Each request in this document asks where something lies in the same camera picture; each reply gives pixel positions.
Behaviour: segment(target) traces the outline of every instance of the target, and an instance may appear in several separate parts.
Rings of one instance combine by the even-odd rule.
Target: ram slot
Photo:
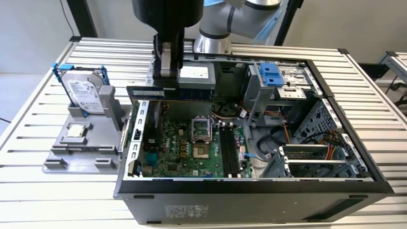
[[[236,177],[239,174],[239,161],[232,129],[230,127],[222,127],[219,129],[219,136],[224,176]]]

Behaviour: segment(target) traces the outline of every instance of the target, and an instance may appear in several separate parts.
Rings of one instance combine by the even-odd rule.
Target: label sticker
[[[242,118],[246,118],[246,116],[247,116],[247,110],[242,109],[240,117],[242,117]]]
[[[104,113],[95,85],[80,80],[69,80],[68,84],[79,107],[89,114]]]
[[[134,95],[139,96],[164,96],[164,91],[138,91],[134,90]]]
[[[208,68],[196,66],[184,66],[179,73],[180,78],[208,79]]]
[[[164,205],[168,218],[206,218],[210,205]]]

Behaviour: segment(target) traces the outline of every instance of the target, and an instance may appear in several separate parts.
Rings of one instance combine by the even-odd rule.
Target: motherboard
[[[146,152],[144,177],[251,177],[242,126],[163,121],[158,152]]]

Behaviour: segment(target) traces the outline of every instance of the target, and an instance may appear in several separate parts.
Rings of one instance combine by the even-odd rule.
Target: aluminum table
[[[152,42],[83,38],[69,42],[56,62],[108,69],[116,98],[144,83]],[[192,51],[192,43],[186,43]],[[311,59],[396,195],[334,223],[162,225],[178,228],[407,228],[407,119],[348,54],[234,44],[235,55]],[[146,228],[126,204],[112,199],[116,175],[44,174],[41,165],[68,116],[68,97],[48,71],[0,137],[0,228]]]

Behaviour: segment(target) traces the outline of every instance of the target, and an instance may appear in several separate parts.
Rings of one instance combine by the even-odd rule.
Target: white wall
[[[407,0],[306,0],[286,46],[346,48],[359,62],[407,52]]]
[[[155,30],[143,24],[135,14],[132,0],[87,0],[99,37],[115,39],[151,40]],[[199,24],[186,29],[186,38],[199,35]],[[251,40],[234,35],[234,42],[247,43]]]
[[[152,28],[134,16],[131,0],[88,4],[100,37],[152,38]],[[358,61],[375,62],[384,51],[407,52],[406,9],[407,0],[306,0],[284,44],[347,48]],[[0,0],[0,30],[0,72],[45,73],[71,37],[59,0]],[[188,28],[187,38],[198,30],[198,25]],[[234,36],[232,41],[250,39]]]
[[[59,0],[0,0],[0,73],[45,73],[71,36]]]

